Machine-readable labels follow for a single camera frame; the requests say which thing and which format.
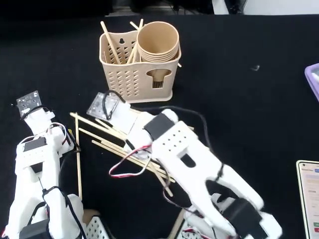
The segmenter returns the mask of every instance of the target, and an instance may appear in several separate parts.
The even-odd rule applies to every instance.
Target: white robotic arm
[[[76,217],[82,221],[83,206],[76,195],[62,195],[59,186],[60,157],[73,150],[74,143],[64,125],[54,122],[52,111],[40,105],[28,108],[31,93],[21,99],[21,114],[33,136],[22,140],[16,148],[16,187],[4,235],[10,239],[53,238],[75,239],[80,235]],[[52,189],[44,194],[45,189]]]
[[[264,202],[258,193],[231,167],[222,164],[173,111],[164,110],[143,127],[133,126],[131,132],[127,148],[152,144],[152,158],[169,171],[210,227],[246,239],[280,237],[282,229],[274,217],[260,211]],[[185,156],[194,162],[193,167],[183,162]],[[239,197],[223,214],[212,204],[207,180],[216,181]]]

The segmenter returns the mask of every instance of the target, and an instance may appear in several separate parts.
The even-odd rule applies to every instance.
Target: black cloth
[[[139,17],[105,19],[111,32],[133,30],[130,20],[138,24]],[[153,20],[178,29],[182,68],[169,102],[138,106],[169,104],[203,113],[217,157],[261,195],[264,210],[283,227],[283,238],[304,238],[296,161],[319,155],[319,104],[304,76],[308,65],[319,62],[319,16],[145,17]],[[98,59],[99,21],[0,24],[0,227],[14,199],[16,145],[31,135],[12,105],[39,90],[42,103],[70,128],[69,112],[88,117],[96,94],[107,89]],[[200,120],[179,116],[204,142]],[[111,179],[107,173],[118,157],[86,135],[80,134],[80,143],[84,207],[99,210],[118,239],[168,236],[179,209],[162,198],[157,178],[146,172]],[[63,187],[77,192],[75,158],[66,166]],[[122,170],[138,168],[127,162]],[[176,184],[172,190],[176,202],[189,205]]]

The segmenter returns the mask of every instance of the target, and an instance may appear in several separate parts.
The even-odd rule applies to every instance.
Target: white plastic part
[[[278,239],[283,234],[283,230],[274,216],[264,212],[261,212],[260,215],[262,217],[260,226],[268,234],[266,239]]]
[[[128,134],[137,118],[137,114],[130,110],[130,104],[123,103],[113,93],[111,93],[110,95],[106,97],[105,106],[108,113],[112,109],[114,110],[111,119],[106,119],[106,116],[104,114],[102,108],[104,93],[101,92],[96,95],[94,101],[91,103],[89,109],[87,110],[87,114],[100,120],[107,121],[117,130]]]
[[[99,217],[93,217],[86,228],[87,239],[110,239]]]
[[[152,143],[150,134],[142,128],[153,118],[154,116],[147,112],[141,112],[138,114],[137,119],[134,122],[133,127],[127,137],[127,140],[134,146],[134,148],[139,148]],[[125,144],[124,150],[126,152],[132,151],[132,149],[127,144]],[[141,151],[134,156],[138,157],[139,159],[148,159],[149,153]]]
[[[170,110],[170,109],[165,109],[161,112],[162,114],[166,115],[167,118],[169,118],[171,121],[173,121],[174,123],[177,123],[178,122],[178,116],[177,114]]]
[[[44,109],[38,109],[25,118],[25,122],[32,130],[34,135],[44,132],[52,123],[51,119],[55,114],[51,111],[45,112]]]
[[[83,205],[78,196],[71,194],[68,195],[72,208],[82,224]],[[53,189],[50,193],[44,196],[45,201],[50,207],[50,222],[49,232],[54,239],[75,239],[80,234],[79,226],[74,220],[69,207],[65,207],[65,199],[60,190]]]
[[[219,228],[231,236],[236,232],[233,226],[214,208],[206,188],[207,180],[215,180],[221,162],[197,138],[188,126],[179,121],[152,144],[152,158],[157,158],[173,175],[188,194],[191,202],[200,213],[209,219],[211,226]],[[187,167],[181,158],[188,156],[195,166]],[[248,200],[257,210],[264,202],[258,193],[243,180],[231,167],[224,166],[223,176],[218,183],[231,189],[236,195]]]
[[[16,149],[15,196],[10,207],[9,222],[5,229],[5,234],[10,239],[19,238],[20,231],[27,225],[34,209],[43,202],[40,180],[45,189],[58,186],[59,155],[62,154],[62,150],[67,152],[72,149],[67,142],[62,146],[64,134],[60,127],[54,127],[48,133],[43,133],[42,136],[46,138],[47,145],[24,152],[25,143],[21,143]],[[37,163],[42,163],[42,171],[35,173],[31,166]],[[81,219],[83,207],[80,199],[75,195],[69,197],[74,205],[75,213]],[[55,235],[54,239],[70,238],[67,235],[79,235],[79,228],[69,209],[66,209],[64,198],[59,190],[52,190],[45,198],[51,208],[49,230],[52,235]],[[41,217],[43,217],[43,213],[39,212],[37,218]]]
[[[47,214],[46,214],[45,206],[43,206],[36,211],[32,221],[31,221],[31,224],[41,222],[45,219],[47,219]]]

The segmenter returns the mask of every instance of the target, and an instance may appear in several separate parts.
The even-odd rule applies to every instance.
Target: beige plastic caddy
[[[135,43],[137,62],[127,64]],[[121,64],[117,64],[112,47]],[[128,103],[171,99],[180,57],[178,32],[166,22],[151,22],[140,30],[105,32],[100,36],[99,58],[109,89],[120,93]]]

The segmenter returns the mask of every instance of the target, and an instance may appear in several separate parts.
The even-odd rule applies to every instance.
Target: red wire
[[[3,229],[2,232],[1,232],[1,238],[3,238],[4,232],[5,232],[5,229]]]
[[[116,167],[113,166],[113,168],[110,169],[109,175],[110,175],[112,178],[127,178],[127,177],[136,176],[136,175],[134,175],[133,173],[127,173],[127,174],[125,174],[125,175],[112,175],[112,172],[113,172],[118,166],[120,166],[120,164],[123,163],[128,157],[132,156],[133,154],[135,154],[135,153],[138,152],[138,151],[141,151],[141,150],[143,150],[143,149],[147,149],[147,148],[149,148],[150,146],[151,146],[151,144],[150,144],[150,145],[144,145],[144,146],[142,146],[142,147],[140,147],[140,148],[134,149],[131,153],[129,153],[128,155],[126,155],[124,158],[122,158],[122,159],[120,160],[120,162],[117,164]]]

